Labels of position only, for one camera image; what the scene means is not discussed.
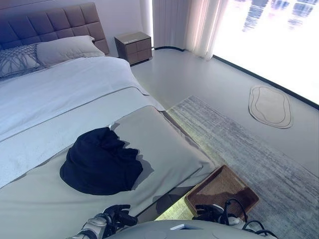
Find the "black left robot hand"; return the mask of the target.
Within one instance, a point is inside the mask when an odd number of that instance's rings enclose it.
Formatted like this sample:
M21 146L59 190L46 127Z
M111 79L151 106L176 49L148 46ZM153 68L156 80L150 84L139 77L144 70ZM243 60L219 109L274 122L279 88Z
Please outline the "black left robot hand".
M129 215L130 205L113 205L103 211L108 217L109 224L113 227L135 226L138 223L137 217Z

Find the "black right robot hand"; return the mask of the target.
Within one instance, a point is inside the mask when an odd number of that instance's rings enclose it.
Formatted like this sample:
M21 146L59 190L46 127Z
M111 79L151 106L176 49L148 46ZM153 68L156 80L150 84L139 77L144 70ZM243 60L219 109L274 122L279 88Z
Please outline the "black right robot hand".
M195 208L197 216L194 216L192 218L193 220L218 222L218 220L224 213L224 209L216 204L198 204L195 206Z

